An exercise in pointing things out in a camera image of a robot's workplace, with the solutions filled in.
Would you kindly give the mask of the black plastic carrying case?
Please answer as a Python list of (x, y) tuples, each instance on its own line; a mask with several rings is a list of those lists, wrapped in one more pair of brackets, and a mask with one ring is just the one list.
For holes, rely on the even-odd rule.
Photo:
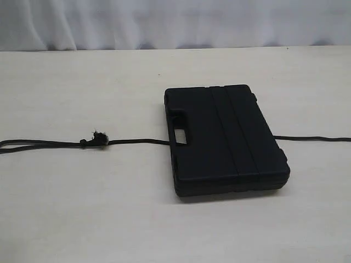
[(287, 183), (287, 157), (249, 86), (169, 88), (164, 105), (177, 196), (277, 190)]

